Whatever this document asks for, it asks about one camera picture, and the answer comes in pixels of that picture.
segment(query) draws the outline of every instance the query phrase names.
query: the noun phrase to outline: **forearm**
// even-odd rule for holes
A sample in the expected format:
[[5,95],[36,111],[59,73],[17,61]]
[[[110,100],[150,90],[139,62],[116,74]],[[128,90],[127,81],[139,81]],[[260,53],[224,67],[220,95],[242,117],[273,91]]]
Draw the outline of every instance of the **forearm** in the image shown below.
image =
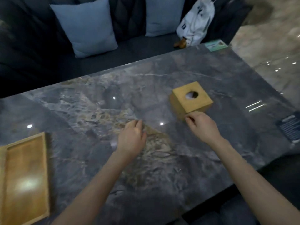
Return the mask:
[[227,140],[221,139],[211,147],[262,225],[290,225],[300,221],[300,212],[247,163]]
[[92,223],[104,205],[111,189],[126,166],[114,152],[88,186],[57,217],[52,225],[87,225]]

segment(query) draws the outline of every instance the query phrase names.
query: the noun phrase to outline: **wooden tissue box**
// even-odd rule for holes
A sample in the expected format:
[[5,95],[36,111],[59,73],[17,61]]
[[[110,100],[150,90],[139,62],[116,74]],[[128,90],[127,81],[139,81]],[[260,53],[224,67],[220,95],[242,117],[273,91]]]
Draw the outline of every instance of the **wooden tissue box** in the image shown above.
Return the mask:
[[170,102],[177,117],[182,120],[189,112],[205,112],[213,103],[197,81],[173,89]]

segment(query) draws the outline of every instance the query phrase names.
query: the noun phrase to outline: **green card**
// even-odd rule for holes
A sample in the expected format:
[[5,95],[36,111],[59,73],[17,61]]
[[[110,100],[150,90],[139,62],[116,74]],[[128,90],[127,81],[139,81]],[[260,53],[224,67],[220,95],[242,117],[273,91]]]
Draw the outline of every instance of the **green card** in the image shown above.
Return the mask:
[[222,40],[213,40],[204,44],[210,52],[228,47]]

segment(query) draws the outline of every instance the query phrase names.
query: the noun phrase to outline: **white backpack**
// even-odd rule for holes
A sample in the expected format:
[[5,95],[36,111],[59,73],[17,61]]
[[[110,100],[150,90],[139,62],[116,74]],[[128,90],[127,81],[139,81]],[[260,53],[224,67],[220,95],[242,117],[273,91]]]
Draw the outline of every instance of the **white backpack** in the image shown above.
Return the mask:
[[182,19],[176,32],[180,39],[186,39],[187,46],[200,44],[206,36],[208,26],[215,16],[214,2],[212,0],[196,1]]

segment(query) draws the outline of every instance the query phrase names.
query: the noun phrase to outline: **hand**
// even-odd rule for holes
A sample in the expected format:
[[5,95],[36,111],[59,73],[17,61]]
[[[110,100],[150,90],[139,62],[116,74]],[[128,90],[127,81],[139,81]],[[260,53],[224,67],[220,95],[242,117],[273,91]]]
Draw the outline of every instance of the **hand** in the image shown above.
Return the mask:
[[118,136],[117,153],[130,163],[142,151],[147,134],[142,132],[142,120],[133,120],[126,124]]
[[194,111],[185,118],[192,132],[203,142],[212,146],[223,139],[214,120],[203,112]]

